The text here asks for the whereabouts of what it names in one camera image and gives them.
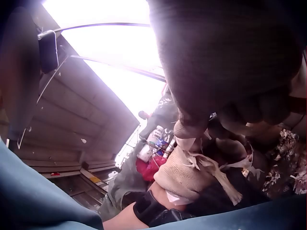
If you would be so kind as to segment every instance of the metal rod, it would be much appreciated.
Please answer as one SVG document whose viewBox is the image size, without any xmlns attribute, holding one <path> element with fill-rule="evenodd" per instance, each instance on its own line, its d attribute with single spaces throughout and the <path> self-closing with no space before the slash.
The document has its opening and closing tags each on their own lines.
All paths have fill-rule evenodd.
<svg viewBox="0 0 307 230">
<path fill-rule="evenodd" d="M 100 26 L 100 25 L 128 25 L 128 26 L 141 26 L 141 27 L 150 27 L 149 24 L 142 24 L 142 23 L 128 23 L 128 22 L 109 22 L 109 23 L 94 23 L 94 24 L 86 24 L 86 25 L 76 25 L 71 27 L 64 27 L 59 29 L 54 29 L 54 32 L 62 32 L 64 30 L 69 29 L 76 29 L 76 28 L 83 28 L 83 27 L 90 27 L 90 26 Z"/>
<path fill-rule="evenodd" d="M 110 64 L 110 63 L 106 63 L 106 62 L 103 62 L 103 61 L 100 61 L 100 60 L 97 60 L 97 59 L 94 59 L 94 58 L 81 57 L 81 56 L 78 56 L 78 55 L 71 55 L 70 57 L 80 58 L 80 59 L 88 60 L 88 61 L 99 62 L 99 63 L 106 64 L 106 65 L 109 65 L 109 66 L 112 66 L 112 67 L 116 67 L 116 68 L 131 71 L 131 72 L 134 72 L 134 73 L 137 73 L 137 74 L 141 74 L 143 76 L 151 77 L 153 79 L 156 79 L 156 80 L 159 80 L 159 81 L 162 81 L 162 82 L 166 82 L 164 76 L 159 75 L 159 74 L 155 74 L 155 73 L 151 73 L 151 72 L 146 71 L 146 70 L 141 70 L 141 69 L 138 69 L 138 68 L 129 67 L 129 66 L 125 66 L 125 65 Z"/>
</svg>

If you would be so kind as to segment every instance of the glove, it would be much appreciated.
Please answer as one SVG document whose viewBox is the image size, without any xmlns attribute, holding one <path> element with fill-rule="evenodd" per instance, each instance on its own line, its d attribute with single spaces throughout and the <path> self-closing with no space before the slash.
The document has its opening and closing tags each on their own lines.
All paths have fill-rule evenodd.
<svg viewBox="0 0 307 230">
<path fill-rule="evenodd" d="M 213 112 L 236 123 L 278 124 L 302 54 L 262 1 L 147 0 L 179 138 L 199 137 Z"/>
</svg>

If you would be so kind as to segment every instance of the cable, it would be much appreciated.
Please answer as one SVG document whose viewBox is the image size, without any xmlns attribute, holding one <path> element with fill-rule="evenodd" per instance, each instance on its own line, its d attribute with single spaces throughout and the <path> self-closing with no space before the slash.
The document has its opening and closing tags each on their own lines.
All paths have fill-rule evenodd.
<svg viewBox="0 0 307 230">
<path fill-rule="evenodd" d="M 53 79 L 53 77 L 55 76 L 55 74 L 58 72 L 58 70 L 61 68 L 61 66 L 64 64 L 64 62 L 67 60 L 69 56 L 67 56 L 64 61 L 59 65 L 59 67 L 55 70 L 55 72 L 53 73 L 53 75 L 51 76 L 51 78 L 49 79 L 49 81 L 47 82 L 46 86 L 44 87 L 42 93 L 39 95 L 39 98 L 37 99 L 36 104 L 38 103 L 38 101 L 40 100 L 41 96 L 43 95 L 43 93 L 45 92 L 47 86 L 49 85 L 50 81 Z"/>
<path fill-rule="evenodd" d="M 86 25 L 76 25 L 71 27 L 64 27 L 59 29 L 54 29 L 54 32 L 62 32 L 64 30 L 69 29 L 76 29 L 76 28 L 83 28 L 83 27 L 90 27 L 90 26 L 100 26 L 100 25 L 128 25 L 128 26 L 141 26 L 141 27 L 150 27 L 149 24 L 142 24 L 142 23 L 129 23 L 129 22 L 109 22 L 109 23 L 94 23 L 94 24 L 86 24 Z"/>
</svg>

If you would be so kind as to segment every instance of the finger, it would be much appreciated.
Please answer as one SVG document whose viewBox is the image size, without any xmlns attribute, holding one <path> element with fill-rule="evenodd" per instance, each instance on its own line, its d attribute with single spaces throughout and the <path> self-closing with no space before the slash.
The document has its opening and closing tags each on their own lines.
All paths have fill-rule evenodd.
<svg viewBox="0 0 307 230">
<path fill-rule="evenodd" d="M 288 95 L 289 89 L 280 87 L 258 96 L 259 108 L 265 122 L 277 125 L 290 115 Z"/>
<path fill-rule="evenodd" d="M 181 139 L 202 137 L 207 129 L 208 116 L 195 118 L 179 111 L 179 120 L 174 126 L 174 135 Z"/>
<path fill-rule="evenodd" d="M 235 123 L 246 124 L 244 119 L 241 117 L 237 108 L 233 105 L 227 105 L 223 107 L 219 112 L 216 113 L 218 118 L 222 121 L 230 121 Z"/>
<path fill-rule="evenodd" d="M 235 103 L 237 111 L 245 122 L 258 123 L 262 120 L 258 101 L 254 97 L 243 99 Z"/>
</svg>

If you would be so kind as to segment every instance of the person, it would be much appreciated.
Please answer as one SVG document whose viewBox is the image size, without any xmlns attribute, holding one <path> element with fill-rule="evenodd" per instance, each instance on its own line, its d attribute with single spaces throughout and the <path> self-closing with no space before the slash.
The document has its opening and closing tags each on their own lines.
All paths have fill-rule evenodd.
<svg viewBox="0 0 307 230">
<path fill-rule="evenodd" d="M 138 113 L 138 116 L 139 116 L 140 118 L 142 118 L 143 120 L 148 120 L 148 119 L 150 118 L 150 116 L 149 116 L 146 112 L 144 112 L 144 111 L 140 111 L 140 112 Z"/>
<path fill-rule="evenodd" d="M 116 230 L 144 229 L 134 214 L 135 203 L 113 219 L 102 223 L 99 215 L 79 205 L 55 184 L 24 164 L 0 141 L 0 220 L 3 229 L 31 230 Z M 168 209 L 166 192 L 154 183 L 154 198 Z M 191 218 L 160 225 L 157 229 L 302 229 L 306 224 L 306 195 L 266 202 L 228 213 Z"/>
</svg>

